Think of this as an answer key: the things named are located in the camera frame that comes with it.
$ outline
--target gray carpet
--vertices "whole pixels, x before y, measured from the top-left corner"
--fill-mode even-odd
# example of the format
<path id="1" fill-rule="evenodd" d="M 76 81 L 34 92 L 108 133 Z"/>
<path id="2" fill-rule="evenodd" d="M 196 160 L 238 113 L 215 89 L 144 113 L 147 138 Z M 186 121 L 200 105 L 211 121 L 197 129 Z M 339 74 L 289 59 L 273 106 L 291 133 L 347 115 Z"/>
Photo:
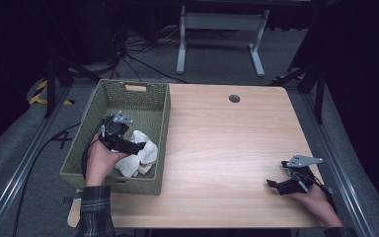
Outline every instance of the gray carpet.
<path id="1" fill-rule="evenodd" d="M 132 55 L 170 76 L 194 84 L 266 85 L 275 76 L 287 73 L 288 65 L 305 34 L 305 31 L 265 32 L 260 46 L 260 57 L 265 70 L 264 78 L 256 76 L 252 59 L 247 51 L 250 39 L 255 38 L 255 35 L 251 33 L 237 33 L 230 38 L 208 32 L 191 34 L 188 38 L 187 63 L 184 75 L 175 73 L 179 47 L 176 42 L 172 41 L 155 47 L 149 52 Z M 167 78 L 135 60 L 129 58 L 126 60 L 143 81 L 175 82 L 174 79 Z M 94 65 L 88 68 L 92 70 L 99 67 L 102 66 Z M 138 80 L 133 70 L 121 61 L 116 68 L 114 78 L 118 74 L 120 79 Z M 108 78 L 110 72 L 102 76 Z M 28 99 L 36 90 L 40 78 L 37 80 L 37 84 L 27 95 Z M 321 140 L 318 129 L 313 125 L 314 118 L 308 114 L 308 105 L 305 103 L 305 100 L 313 99 L 314 94 L 300 95 L 296 90 L 290 89 L 297 84 L 298 82 L 292 81 L 284 87 L 287 88 L 314 156 L 325 158 L 328 156 L 326 147 Z M 61 106 L 49 125 L 41 144 L 61 129 L 81 120 L 95 86 L 88 79 L 77 79 L 66 98 L 74 100 L 75 104 L 73 106 Z M 28 152 L 40 125 L 45 122 L 44 114 L 45 105 L 33 104 L 0 138 L 0 197 L 15 169 Z M 329 91 L 326 91 L 325 94 L 323 121 L 324 125 L 320 129 L 323 129 L 330 138 L 336 157 L 353 184 L 363 211 L 375 233 L 374 236 L 379 236 L 379 196 L 366 177 L 348 141 Z M 77 127 L 70 129 L 68 137 L 74 137 L 76 130 Z M 64 197 L 73 197 L 75 189 L 59 176 L 60 168 L 71 142 L 66 142 L 62 149 L 61 143 L 60 141 L 49 142 L 38 157 L 28 182 L 18 225 L 18 236 L 70 236 L 73 232 L 73 228 L 69 227 L 66 222 L 70 206 L 68 203 L 62 203 L 62 200 Z M 357 228 L 344 202 L 342 190 L 338 187 L 331 167 L 327 162 L 324 162 L 319 168 L 325 183 L 336 192 L 334 198 L 342 221 L 345 225 Z M 8 203 L 9 208 L 2 215 L 0 236 L 12 235 L 20 193 L 21 191 L 18 192 L 12 203 Z M 117 231 L 118 234 L 121 231 L 133 233 L 132 230 L 118 229 Z M 324 235 L 322 229 L 302 229 L 300 236 Z"/>

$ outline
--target round hole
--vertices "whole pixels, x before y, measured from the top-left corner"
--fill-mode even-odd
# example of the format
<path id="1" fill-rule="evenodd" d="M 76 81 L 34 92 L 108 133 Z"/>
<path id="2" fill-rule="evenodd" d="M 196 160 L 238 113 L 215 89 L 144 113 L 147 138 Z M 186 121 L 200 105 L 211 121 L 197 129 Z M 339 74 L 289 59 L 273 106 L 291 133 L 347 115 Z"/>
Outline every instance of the round hole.
<path id="1" fill-rule="evenodd" d="M 231 95 L 229 96 L 229 101 L 233 103 L 239 103 L 241 101 L 241 98 L 237 95 Z"/>

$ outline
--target wooden table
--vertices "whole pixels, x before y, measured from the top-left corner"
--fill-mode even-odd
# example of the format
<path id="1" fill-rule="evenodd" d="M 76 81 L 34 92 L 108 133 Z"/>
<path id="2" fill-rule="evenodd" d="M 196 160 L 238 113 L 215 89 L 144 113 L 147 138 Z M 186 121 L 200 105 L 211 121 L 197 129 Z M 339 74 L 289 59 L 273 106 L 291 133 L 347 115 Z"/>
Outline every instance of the wooden table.
<path id="1" fill-rule="evenodd" d="M 171 84 L 162 193 L 112 194 L 114 226 L 291 228 L 322 224 L 266 179 L 289 178 L 280 162 L 311 156 L 287 93 L 277 87 Z M 229 96 L 240 97 L 239 103 Z M 321 179 L 313 165 L 314 174 Z M 79 220 L 80 200 L 68 217 Z"/>

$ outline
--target plaid sleeve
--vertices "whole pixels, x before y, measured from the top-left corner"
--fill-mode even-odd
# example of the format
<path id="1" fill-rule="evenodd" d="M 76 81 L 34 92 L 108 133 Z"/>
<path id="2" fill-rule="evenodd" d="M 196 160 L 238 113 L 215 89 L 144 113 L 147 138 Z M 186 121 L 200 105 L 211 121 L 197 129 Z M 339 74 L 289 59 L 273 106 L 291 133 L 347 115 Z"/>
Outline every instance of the plaid sleeve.
<path id="1" fill-rule="evenodd" d="M 83 189 L 80 219 L 74 236 L 115 236 L 110 197 L 110 186 Z"/>

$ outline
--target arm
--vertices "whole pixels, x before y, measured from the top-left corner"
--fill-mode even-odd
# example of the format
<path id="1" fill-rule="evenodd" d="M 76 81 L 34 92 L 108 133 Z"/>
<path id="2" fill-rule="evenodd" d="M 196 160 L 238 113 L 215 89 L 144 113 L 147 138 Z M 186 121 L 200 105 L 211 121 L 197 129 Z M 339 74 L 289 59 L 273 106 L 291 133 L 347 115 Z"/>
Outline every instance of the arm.
<path id="1" fill-rule="evenodd" d="M 350 227 L 343 227 L 341 219 L 328 203 L 325 193 L 316 185 L 307 194 L 294 193 L 289 195 L 291 198 L 299 200 L 303 203 L 318 219 L 320 219 L 325 227 L 325 235 L 327 237 L 338 236 L 357 236 L 355 231 Z"/>
<path id="2" fill-rule="evenodd" d="M 103 186 L 103 183 L 116 162 L 128 155 L 110 152 L 97 139 L 98 134 L 94 136 L 88 152 L 85 188 L 75 236 L 115 236 L 110 205 L 111 188 Z"/>

